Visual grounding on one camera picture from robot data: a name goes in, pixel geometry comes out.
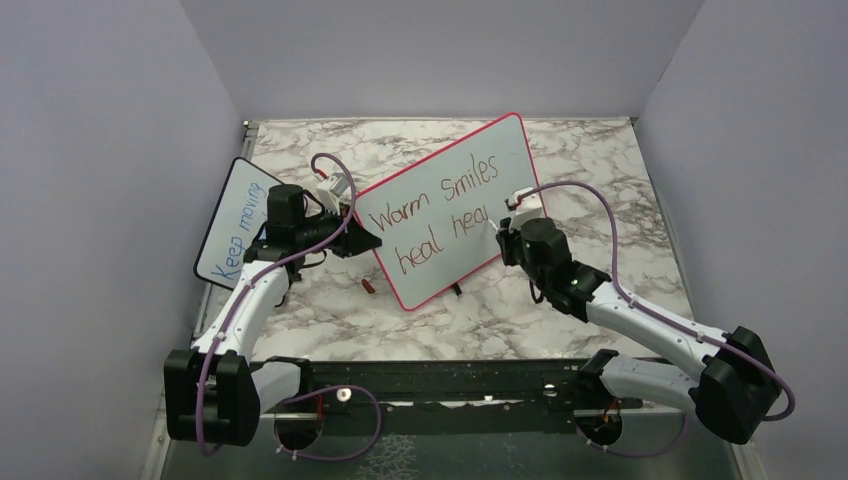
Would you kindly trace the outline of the brown marker cap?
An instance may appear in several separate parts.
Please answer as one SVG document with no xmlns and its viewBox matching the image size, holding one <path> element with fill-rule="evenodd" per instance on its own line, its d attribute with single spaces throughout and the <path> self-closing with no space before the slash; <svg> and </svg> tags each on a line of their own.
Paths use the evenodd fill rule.
<svg viewBox="0 0 848 480">
<path fill-rule="evenodd" d="M 372 285 L 372 284 L 371 284 L 368 280 L 366 280 L 366 279 L 362 279 L 362 280 L 361 280 L 361 284 L 362 284 L 363 288 L 364 288 L 364 289 L 365 289 L 365 290 L 366 290 L 369 294 L 373 295 L 373 294 L 375 294 L 375 293 L 376 293 L 375 288 L 373 287 L 373 285 Z"/>
</svg>

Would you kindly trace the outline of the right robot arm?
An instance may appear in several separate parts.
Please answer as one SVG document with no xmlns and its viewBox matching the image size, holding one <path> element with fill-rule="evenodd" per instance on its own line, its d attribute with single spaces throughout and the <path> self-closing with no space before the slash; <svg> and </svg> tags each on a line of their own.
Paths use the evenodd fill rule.
<svg viewBox="0 0 848 480">
<path fill-rule="evenodd" d="M 648 400 L 693 415 L 711 433 L 744 445 L 780 395 L 773 364 L 754 331 L 708 327 L 643 305 L 619 292 L 611 276 L 572 258 L 549 218 L 499 222 L 505 265 L 528 277 L 535 303 L 610 329 L 648 348 L 661 362 L 612 350 L 595 354 L 577 380 L 579 398 L 600 407 L 614 397 Z"/>
</svg>

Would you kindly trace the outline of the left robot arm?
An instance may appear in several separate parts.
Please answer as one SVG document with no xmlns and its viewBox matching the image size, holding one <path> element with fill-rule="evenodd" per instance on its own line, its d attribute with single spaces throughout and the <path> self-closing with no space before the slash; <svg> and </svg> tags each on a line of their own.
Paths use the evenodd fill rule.
<svg viewBox="0 0 848 480">
<path fill-rule="evenodd" d="M 219 316 L 187 350 L 164 363 L 166 423 L 174 440 L 194 441 L 205 456 L 222 446 L 246 446 L 261 414 L 281 402 L 290 410 L 313 401 L 307 363 L 267 360 L 252 368 L 251 356 L 272 310 L 313 253 L 339 258 L 381 246 L 343 201 L 351 186 L 322 182 L 315 193 L 277 185 L 267 197 L 267 220 L 245 252 L 238 280 Z"/>
</svg>

